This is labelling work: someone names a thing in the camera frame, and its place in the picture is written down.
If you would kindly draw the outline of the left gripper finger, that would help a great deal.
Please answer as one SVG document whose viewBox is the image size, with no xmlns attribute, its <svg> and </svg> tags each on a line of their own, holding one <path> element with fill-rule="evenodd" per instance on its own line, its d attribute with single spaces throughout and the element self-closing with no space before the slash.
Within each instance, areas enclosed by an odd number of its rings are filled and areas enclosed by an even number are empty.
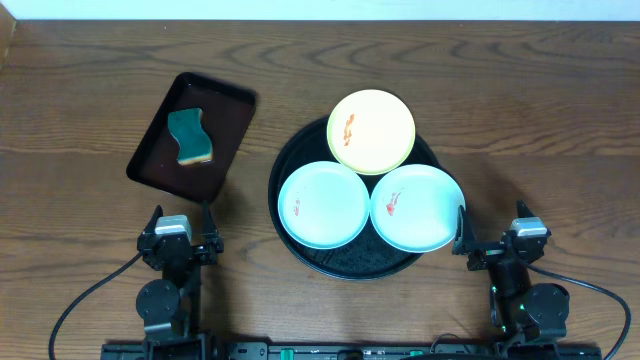
<svg viewBox="0 0 640 360">
<path fill-rule="evenodd" d="M 202 203 L 202 228 L 201 235 L 206 241 L 218 241 L 219 232 L 213 221 L 213 217 L 209 208 L 209 203 L 204 201 Z"/>
<path fill-rule="evenodd" d="M 141 238 L 147 239 L 153 237 L 155 235 L 155 228 L 158 220 L 163 216 L 163 209 L 160 205 L 157 205 L 154 209 L 154 212 L 148 221 L 147 225 L 144 227 Z"/>
</svg>

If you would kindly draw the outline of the green yellow sponge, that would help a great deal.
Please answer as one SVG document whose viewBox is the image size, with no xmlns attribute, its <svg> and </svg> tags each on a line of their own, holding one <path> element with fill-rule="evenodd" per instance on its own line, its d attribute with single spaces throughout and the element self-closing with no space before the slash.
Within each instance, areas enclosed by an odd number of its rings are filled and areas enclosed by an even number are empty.
<svg viewBox="0 0 640 360">
<path fill-rule="evenodd" d="M 202 117 L 200 108 L 174 111 L 168 115 L 169 133 L 178 144 L 177 162 L 181 166 L 213 160 L 213 144 L 202 127 Z"/>
</svg>

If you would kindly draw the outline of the yellow plate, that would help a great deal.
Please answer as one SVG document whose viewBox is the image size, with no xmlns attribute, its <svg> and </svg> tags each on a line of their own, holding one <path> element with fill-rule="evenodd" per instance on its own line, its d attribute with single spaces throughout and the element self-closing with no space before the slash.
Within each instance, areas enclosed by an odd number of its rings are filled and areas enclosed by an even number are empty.
<svg viewBox="0 0 640 360">
<path fill-rule="evenodd" d="M 392 93 L 365 89 L 332 110 L 326 137 L 335 159 L 362 175 L 387 173 L 406 160 L 416 126 L 408 106 Z"/>
</svg>

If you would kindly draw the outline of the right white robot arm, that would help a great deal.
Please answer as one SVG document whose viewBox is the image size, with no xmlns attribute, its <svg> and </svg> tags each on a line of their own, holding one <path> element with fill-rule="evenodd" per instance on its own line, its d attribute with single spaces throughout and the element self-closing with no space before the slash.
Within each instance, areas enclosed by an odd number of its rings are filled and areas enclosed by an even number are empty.
<svg viewBox="0 0 640 360">
<path fill-rule="evenodd" d="M 517 218 L 498 241 L 480 242 L 459 207 L 452 253 L 468 257 L 468 270 L 489 274 L 492 322 L 503 331 L 494 345 L 499 356 L 560 359 L 557 340 L 567 335 L 570 295 L 561 285 L 531 282 L 529 266 L 544 255 L 551 232 L 524 202 L 516 208 Z"/>
</svg>

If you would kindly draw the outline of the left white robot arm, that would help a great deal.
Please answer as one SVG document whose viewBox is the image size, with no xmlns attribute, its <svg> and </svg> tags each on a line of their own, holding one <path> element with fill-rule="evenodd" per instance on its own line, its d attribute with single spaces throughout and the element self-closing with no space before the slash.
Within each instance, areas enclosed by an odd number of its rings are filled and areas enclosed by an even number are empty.
<svg viewBox="0 0 640 360">
<path fill-rule="evenodd" d="M 202 204 L 201 244 L 184 215 L 165 216 L 157 207 L 137 239 L 137 250 L 159 279 L 142 287 L 136 310 L 144 323 L 145 359 L 214 359 L 215 340 L 200 328 L 201 270 L 224 251 L 209 204 Z"/>
</svg>

